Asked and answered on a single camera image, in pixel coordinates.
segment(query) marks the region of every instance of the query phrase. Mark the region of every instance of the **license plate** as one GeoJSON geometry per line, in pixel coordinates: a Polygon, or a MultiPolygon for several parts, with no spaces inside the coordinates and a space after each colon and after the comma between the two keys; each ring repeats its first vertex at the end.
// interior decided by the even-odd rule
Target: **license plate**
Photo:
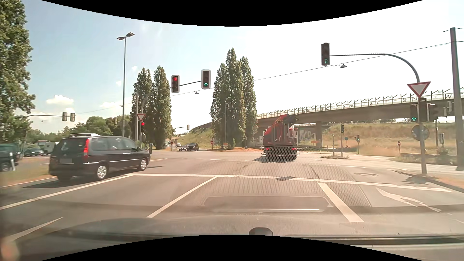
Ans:
{"type": "Polygon", "coordinates": [[[72,163],[72,159],[70,158],[62,158],[59,160],[60,163],[72,163]]]}

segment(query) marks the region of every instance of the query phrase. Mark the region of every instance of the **sky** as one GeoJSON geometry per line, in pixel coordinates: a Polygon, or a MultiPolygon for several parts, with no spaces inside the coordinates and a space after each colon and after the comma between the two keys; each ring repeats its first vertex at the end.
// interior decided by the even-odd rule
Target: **sky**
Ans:
{"type": "MultiPolygon", "coordinates": [[[[133,85],[142,68],[153,71],[161,65],[168,78],[180,75],[180,84],[201,80],[202,69],[211,70],[211,79],[215,79],[231,48],[238,58],[248,58],[256,80],[257,110],[265,113],[412,93],[407,84],[416,82],[414,73],[393,57],[352,63],[347,62],[366,57],[331,57],[331,65],[346,63],[347,67],[262,79],[321,67],[320,44],[324,42],[330,43],[331,55],[396,53],[449,43],[450,33],[443,31],[464,27],[462,0],[424,0],[330,20],[250,27],[166,24],[43,1],[23,3],[34,48],[27,67],[31,73],[28,91],[36,95],[32,114],[76,113],[76,122],[32,116],[32,128],[47,133],[85,122],[91,116],[122,115],[124,42],[116,38],[129,32],[135,35],[127,39],[126,114],[131,111],[133,85]]],[[[456,34],[458,40],[464,40],[464,29],[456,34]]],[[[464,43],[458,43],[461,61],[463,47],[464,43]]],[[[428,91],[452,89],[450,44],[399,55],[416,68],[422,82],[432,82],[428,91]]],[[[181,86],[180,93],[172,93],[173,127],[189,124],[193,128],[210,122],[212,94],[213,88],[202,90],[200,83],[181,86]]]]}

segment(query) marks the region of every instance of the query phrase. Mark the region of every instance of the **white line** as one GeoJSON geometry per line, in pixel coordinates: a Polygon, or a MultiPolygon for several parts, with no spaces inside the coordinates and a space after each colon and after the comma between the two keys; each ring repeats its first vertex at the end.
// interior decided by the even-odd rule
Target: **white line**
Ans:
{"type": "Polygon", "coordinates": [[[366,167],[358,167],[358,166],[345,166],[345,165],[336,165],[337,167],[353,167],[353,168],[366,168],[366,167]]]}
{"type": "Polygon", "coordinates": [[[13,203],[13,204],[9,204],[9,205],[6,205],[6,206],[2,206],[2,207],[0,207],[0,210],[4,210],[4,209],[16,207],[16,206],[19,206],[19,205],[22,205],[22,204],[26,204],[26,203],[29,203],[29,202],[33,202],[33,201],[36,201],[36,200],[39,200],[39,199],[44,199],[44,198],[48,198],[48,197],[51,197],[51,196],[57,196],[57,195],[64,194],[64,193],[67,193],[67,192],[75,191],[75,190],[78,190],[78,189],[88,188],[88,187],[91,187],[91,186],[99,185],[99,184],[102,184],[102,183],[106,183],[106,182],[110,182],[110,181],[114,181],[114,180],[118,180],[118,179],[122,179],[122,178],[126,178],[126,177],[130,177],[130,175],[123,175],[123,176],[121,176],[121,177],[103,180],[103,181],[100,181],[100,182],[97,182],[97,183],[88,184],[88,185],[85,185],[85,186],[82,186],[82,187],[67,189],[67,190],[63,190],[63,191],[56,192],[56,193],[53,193],[53,194],[48,194],[48,195],[45,195],[45,196],[39,196],[39,197],[36,197],[36,198],[33,198],[33,199],[28,199],[28,200],[16,202],[16,203],[13,203]]]}
{"type": "Polygon", "coordinates": [[[12,186],[16,186],[16,185],[22,185],[22,184],[27,184],[27,183],[46,180],[46,179],[51,179],[51,178],[55,178],[55,177],[48,177],[48,178],[43,178],[43,179],[38,179],[38,180],[33,180],[33,181],[28,181],[28,182],[23,182],[23,183],[16,183],[16,184],[13,184],[13,185],[3,186],[3,187],[0,187],[0,188],[12,187],[12,186]]]}
{"type": "MultiPolygon", "coordinates": [[[[238,178],[262,178],[262,179],[276,179],[279,176],[246,176],[246,175],[213,175],[213,174],[151,174],[151,173],[131,173],[128,176],[184,176],[184,177],[238,177],[238,178]]],[[[374,183],[374,182],[360,182],[360,181],[346,181],[346,180],[330,180],[330,179],[314,179],[314,178],[299,178],[294,177],[290,180],[297,181],[311,181],[311,182],[324,182],[324,183],[341,183],[341,184],[354,184],[354,185],[366,185],[366,186],[377,186],[377,187],[390,187],[399,189],[415,189],[415,190],[427,190],[427,191],[441,191],[441,192],[452,192],[451,190],[442,188],[429,188],[429,187],[414,187],[409,185],[396,185],[388,183],[374,183]]]]}
{"type": "Polygon", "coordinates": [[[353,222],[364,222],[352,209],[349,208],[341,198],[335,194],[335,192],[326,184],[318,182],[319,187],[324,191],[324,193],[329,197],[329,199],[334,203],[338,210],[350,221],[353,222]]]}
{"type": "Polygon", "coordinates": [[[187,196],[188,194],[194,192],[195,190],[199,189],[201,186],[205,185],[206,183],[212,181],[213,179],[215,179],[217,177],[212,177],[210,179],[208,179],[207,181],[203,182],[202,184],[194,187],[193,189],[187,191],[186,193],[180,195],[178,198],[174,199],[173,201],[169,202],[168,204],[162,206],[161,208],[159,208],[157,211],[151,213],[150,215],[148,215],[147,217],[154,217],[156,216],[157,214],[161,213],[163,210],[169,208],[170,206],[172,206],[174,203],[178,202],[179,200],[181,200],[182,198],[184,198],[185,196],[187,196]]]}
{"type": "Polygon", "coordinates": [[[5,239],[6,239],[7,241],[15,241],[16,239],[18,239],[18,238],[20,238],[20,237],[22,237],[22,236],[25,236],[25,235],[27,235],[27,234],[30,234],[30,233],[32,233],[32,232],[34,232],[34,231],[36,231],[36,230],[38,230],[38,229],[40,229],[40,228],[43,228],[44,226],[46,226],[46,225],[48,225],[48,224],[51,224],[51,223],[53,223],[53,222],[55,222],[55,221],[57,221],[57,220],[60,220],[60,219],[62,219],[62,218],[63,218],[63,217],[60,217],[60,218],[57,218],[57,219],[52,220],[52,221],[50,221],[50,222],[44,223],[44,224],[42,224],[42,225],[38,225],[38,226],[36,226],[36,227],[33,227],[33,228],[30,228],[30,229],[21,231],[21,232],[19,232],[19,233],[14,234],[14,235],[9,235],[9,236],[7,236],[5,239]]]}

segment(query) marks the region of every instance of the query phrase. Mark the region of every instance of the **bridge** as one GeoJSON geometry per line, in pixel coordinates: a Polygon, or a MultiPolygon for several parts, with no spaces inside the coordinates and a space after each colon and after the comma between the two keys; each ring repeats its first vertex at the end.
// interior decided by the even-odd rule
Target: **bridge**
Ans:
{"type": "MultiPolygon", "coordinates": [[[[422,98],[427,102],[446,107],[448,101],[454,100],[452,89],[426,91],[422,98]]],[[[298,114],[298,123],[315,123],[316,139],[322,139],[322,128],[328,122],[366,121],[378,119],[409,118],[410,106],[417,103],[417,96],[413,93],[381,96],[330,104],[310,105],[305,107],[260,113],[258,118],[258,132],[255,138],[263,135],[263,131],[271,126],[282,114],[298,114]]]]}

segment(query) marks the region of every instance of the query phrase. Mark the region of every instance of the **tail light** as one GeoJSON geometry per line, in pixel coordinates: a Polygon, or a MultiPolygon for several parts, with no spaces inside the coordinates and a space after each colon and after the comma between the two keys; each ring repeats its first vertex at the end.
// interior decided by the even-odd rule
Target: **tail light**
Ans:
{"type": "Polygon", "coordinates": [[[82,155],[82,160],[84,162],[87,161],[87,158],[89,157],[89,139],[85,141],[85,146],[84,146],[84,153],[82,155]]]}

